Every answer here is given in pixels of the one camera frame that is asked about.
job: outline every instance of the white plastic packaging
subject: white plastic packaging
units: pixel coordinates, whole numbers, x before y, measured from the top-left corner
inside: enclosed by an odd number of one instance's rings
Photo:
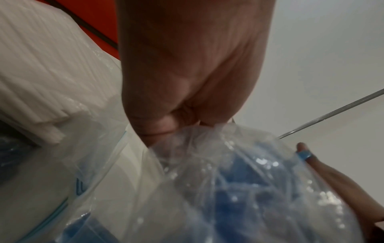
[[[298,155],[236,124],[153,146],[125,243],[363,243],[350,208]]]
[[[64,12],[0,1],[0,242],[60,235],[127,143],[121,70]]]

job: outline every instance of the human hand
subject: human hand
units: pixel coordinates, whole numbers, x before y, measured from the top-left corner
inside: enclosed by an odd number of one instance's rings
[[[116,0],[122,98],[149,146],[227,122],[250,95],[275,0]]]
[[[297,144],[297,152],[309,150],[304,143]],[[384,219],[384,207],[376,202],[351,178],[322,163],[315,155],[306,162],[328,183],[356,214],[363,234],[370,237],[374,224]]]

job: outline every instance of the black strip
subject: black strip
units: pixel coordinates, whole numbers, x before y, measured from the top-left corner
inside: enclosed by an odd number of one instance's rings
[[[78,25],[81,25],[83,26],[84,28],[86,28],[87,30],[89,30],[91,33],[93,33],[94,35],[96,35],[97,37],[99,37],[100,39],[102,39],[103,41],[105,41],[108,45],[112,46],[113,48],[115,48],[116,50],[118,50],[118,45],[116,42],[114,42],[113,40],[111,40],[109,37],[107,37],[106,35],[104,35],[103,33],[101,33],[100,31],[98,31],[96,28],[94,28],[92,25],[88,24],[87,22],[85,22],[84,20],[82,20],[82,18],[80,18],[79,16],[77,16],[76,14],[74,14],[73,12],[71,12],[69,9],[67,9],[65,6],[63,6],[61,3],[57,2],[56,0],[45,0],[47,3],[49,3],[51,6],[54,6],[56,8],[59,8],[61,10],[63,10],[64,12],[66,12],[66,14],[68,14],[69,16],[71,16],[71,18],[73,18],[73,20],[78,24]]]

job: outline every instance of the metal edge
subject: metal edge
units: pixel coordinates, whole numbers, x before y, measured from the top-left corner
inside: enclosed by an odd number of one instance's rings
[[[330,112],[328,114],[325,114],[324,116],[316,118],[316,119],[314,119],[314,120],[312,120],[312,121],[310,121],[310,122],[308,122],[308,123],[306,123],[306,124],[296,128],[296,129],[294,129],[294,130],[292,130],[290,132],[284,133],[283,135],[279,136],[278,138],[282,139],[282,138],[285,138],[285,137],[287,137],[289,135],[297,133],[298,131],[301,131],[301,130],[306,129],[306,128],[310,127],[310,126],[313,126],[316,123],[319,123],[319,122],[324,121],[324,120],[326,120],[328,118],[336,116],[336,115],[338,115],[338,114],[340,114],[340,113],[342,113],[342,112],[344,112],[346,110],[352,109],[352,108],[354,108],[354,107],[356,107],[358,105],[364,104],[365,102],[368,102],[368,101],[370,101],[370,100],[372,100],[374,98],[377,98],[377,97],[379,97],[379,96],[381,96],[383,94],[384,94],[384,89],[381,89],[381,90],[379,90],[379,91],[377,91],[377,92],[375,92],[373,94],[365,96],[364,98],[356,100],[356,101],[354,101],[354,102],[352,102],[352,103],[350,103],[348,105],[345,105],[345,106],[343,106],[343,107],[341,107],[341,108],[339,108],[337,110],[334,110],[334,111],[332,111],[332,112]]]

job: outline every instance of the white wall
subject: white wall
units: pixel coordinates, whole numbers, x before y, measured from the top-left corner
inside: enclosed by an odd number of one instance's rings
[[[383,0],[278,0],[238,124],[279,136],[384,88]]]
[[[305,142],[324,163],[355,180],[384,205],[384,95],[282,140]]]

